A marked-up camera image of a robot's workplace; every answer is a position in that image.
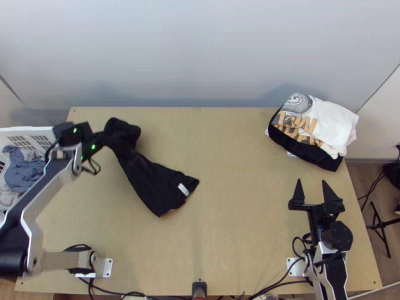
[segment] clothing pile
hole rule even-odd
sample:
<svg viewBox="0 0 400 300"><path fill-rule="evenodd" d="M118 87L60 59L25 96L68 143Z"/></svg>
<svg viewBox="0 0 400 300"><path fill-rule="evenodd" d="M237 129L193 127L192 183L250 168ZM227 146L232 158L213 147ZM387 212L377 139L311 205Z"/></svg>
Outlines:
<svg viewBox="0 0 400 300"><path fill-rule="evenodd" d="M199 184L198 179L151 162L137 152L140 127L113 117L99 134L102 145L114 152L136 194L156 216L181 207Z"/></svg>
<svg viewBox="0 0 400 300"><path fill-rule="evenodd" d="M0 176L0 222L4 213L13 208L20 195L26 192L44 173L44 153L6 145L3 153L9 154L9 167Z"/></svg>
<svg viewBox="0 0 400 300"><path fill-rule="evenodd" d="M358 119L338 104L297 92L273 115L265 134L290 154L336 171L356 140Z"/></svg>

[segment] white wall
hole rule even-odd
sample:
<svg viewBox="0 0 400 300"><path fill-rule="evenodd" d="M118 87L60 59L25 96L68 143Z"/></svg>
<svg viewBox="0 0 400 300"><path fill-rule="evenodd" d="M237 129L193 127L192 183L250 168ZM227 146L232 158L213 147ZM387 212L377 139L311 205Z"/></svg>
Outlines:
<svg viewBox="0 0 400 300"><path fill-rule="evenodd" d="M349 158L395 159L400 142L400 67L358 112L357 140Z"/></svg>
<svg viewBox="0 0 400 300"><path fill-rule="evenodd" d="M29 107L28 105L24 105L0 81L0 128L56 125L67 119L68 111L68 109Z"/></svg>
<svg viewBox="0 0 400 300"><path fill-rule="evenodd" d="M0 0L0 74L33 108L357 110L399 62L400 1Z"/></svg>

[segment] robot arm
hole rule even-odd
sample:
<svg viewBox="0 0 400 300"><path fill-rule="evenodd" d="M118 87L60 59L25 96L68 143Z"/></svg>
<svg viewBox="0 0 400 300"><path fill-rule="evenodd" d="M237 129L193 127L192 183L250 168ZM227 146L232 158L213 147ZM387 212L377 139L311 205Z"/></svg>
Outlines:
<svg viewBox="0 0 400 300"><path fill-rule="evenodd" d="M324 180L322 191L324 203L305 204L299 179L289 201L289 210L307 212L311 236L311 248L303 251L303 260L298 261L289 274L308 277L313 283L317 300L347 300L346 257L353 243L353 234L343 222L336 221L339 213L345 211L343 200ZM296 259L288 258L287 267Z"/></svg>
<svg viewBox="0 0 400 300"><path fill-rule="evenodd" d="M77 277L109 277L112 259L96 257L88 246L63 252L42 249L43 233L36 224L39 213L64 184L87 170L82 163L102 148L99 134L93 133L87 122L66 123L54 127L53 132L56 142L46 153L44 175L7 211L0 224L0 277L30 276L55 269L68 269Z"/></svg>

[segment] white tag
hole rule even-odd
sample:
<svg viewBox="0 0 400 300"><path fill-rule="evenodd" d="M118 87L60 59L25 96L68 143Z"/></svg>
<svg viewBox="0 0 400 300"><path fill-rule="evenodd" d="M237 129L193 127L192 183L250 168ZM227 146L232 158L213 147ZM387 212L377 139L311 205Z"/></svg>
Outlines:
<svg viewBox="0 0 400 300"><path fill-rule="evenodd" d="M186 186L184 186L182 183L179 183L178 189L180 189L180 191L181 191L182 193L184 193L185 196L189 196L189 191L188 191L188 189L187 189Z"/></svg>

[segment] wooden floor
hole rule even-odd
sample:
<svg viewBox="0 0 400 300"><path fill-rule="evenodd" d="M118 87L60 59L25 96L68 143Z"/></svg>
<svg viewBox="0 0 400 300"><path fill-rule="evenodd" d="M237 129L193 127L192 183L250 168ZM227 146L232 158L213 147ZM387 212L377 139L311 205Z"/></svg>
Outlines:
<svg viewBox="0 0 400 300"><path fill-rule="evenodd" d="M365 195L372 182L381 172L382 167L378 164L353 163L348 166L348 171L353 182L357 197ZM395 188L387 178L382 179L369 197L375 203L375 206L383 221L389 221L400 217L394 213L396 205L400 201L400 190ZM366 225L370 225L373 220L373 211L370 205L367 205L363 211ZM386 228L389 247L392 258L386 255L386 249L378 235L369 230L375 259L379 268L380 277L383 285L388 285L400 281L400 223L388 226ZM294 295L296 299L315 299L314 295ZM285 299L293 299L293 295L285 295ZM117 300L118 296L95 296L96 300ZM357 298L359 300L396 300L400 299L400 285L391 287L376 293ZM47 293L29 293L14 291L14 283L0 279L0 300L89 300L87 295L65 295L65 294L47 294Z"/></svg>

